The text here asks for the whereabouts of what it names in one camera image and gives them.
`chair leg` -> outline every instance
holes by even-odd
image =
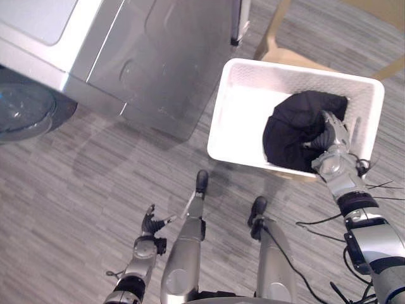
[[[377,80],[383,80],[393,76],[395,73],[401,71],[403,68],[405,68],[405,55],[396,59],[389,66],[386,66],[371,77]]]
[[[258,48],[256,49],[253,59],[261,60],[268,51],[277,49],[276,33],[283,22],[284,16],[290,7],[290,3],[291,0],[281,0],[278,4],[273,14],[273,18],[271,19]]]

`wooden chair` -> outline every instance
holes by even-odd
[[[341,0],[345,3],[365,10],[377,18],[392,24],[401,32],[405,29],[405,0]],[[277,6],[273,18],[263,36],[256,52],[255,60],[283,63],[306,68],[334,71],[312,61],[294,51],[277,46],[276,33],[288,11],[291,0],[281,0]],[[401,56],[382,70],[374,73],[371,78],[382,80],[392,76],[405,67],[405,55]]]

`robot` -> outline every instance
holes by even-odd
[[[322,115],[325,119],[324,133],[304,146],[324,151],[313,160],[312,168],[326,183],[344,217],[347,229],[344,238],[351,262],[360,274],[371,276],[380,304],[403,304],[405,240],[390,225],[367,190],[362,179],[366,171],[361,160],[349,152],[346,127],[333,113],[323,111]],[[187,218],[163,273],[161,303],[295,303],[297,291],[289,258],[290,247],[278,224],[264,216],[267,201],[261,196],[254,201],[247,220],[251,237],[261,244],[255,297],[240,297],[223,291],[199,291],[201,242],[206,230],[202,216],[207,185],[208,173],[201,170],[197,175],[196,190],[188,204]],[[166,251],[166,239],[156,239],[154,234],[174,219],[153,220],[153,211],[154,206],[151,206],[142,222],[142,234],[135,240],[133,258],[104,304],[142,303],[156,256]]]

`washing machine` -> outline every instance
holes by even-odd
[[[17,130],[21,138],[51,130],[69,99],[187,139],[247,23],[246,3],[1,0],[0,65],[36,82],[0,83],[9,94],[2,106],[10,107],[0,116],[3,140],[18,138]]]

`silver appliance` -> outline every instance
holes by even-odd
[[[186,139],[232,51],[232,16],[241,27],[235,5],[0,0],[0,65],[98,113]]]

